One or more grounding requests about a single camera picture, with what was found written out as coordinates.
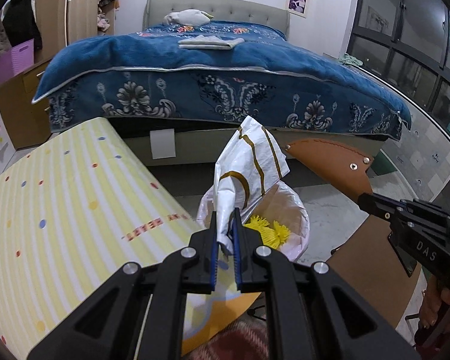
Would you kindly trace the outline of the right hand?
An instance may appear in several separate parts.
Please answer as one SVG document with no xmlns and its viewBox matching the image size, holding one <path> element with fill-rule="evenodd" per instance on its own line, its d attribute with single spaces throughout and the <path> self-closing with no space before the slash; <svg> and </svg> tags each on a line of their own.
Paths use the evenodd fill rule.
<svg viewBox="0 0 450 360">
<path fill-rule="evenodd" d="M 418 312 L 420 328 L 430 328 L 438 320 L 438 311 L 441 305 L 446 303 L 450 305 L 450 289 L 438 289 L 437 278 L 431 275 L 427 282 L 427 289 L 424 293 L 424 299 Z M 450 332 L 450 322 L 445 327 L 445 332 Z"/>
</svg>

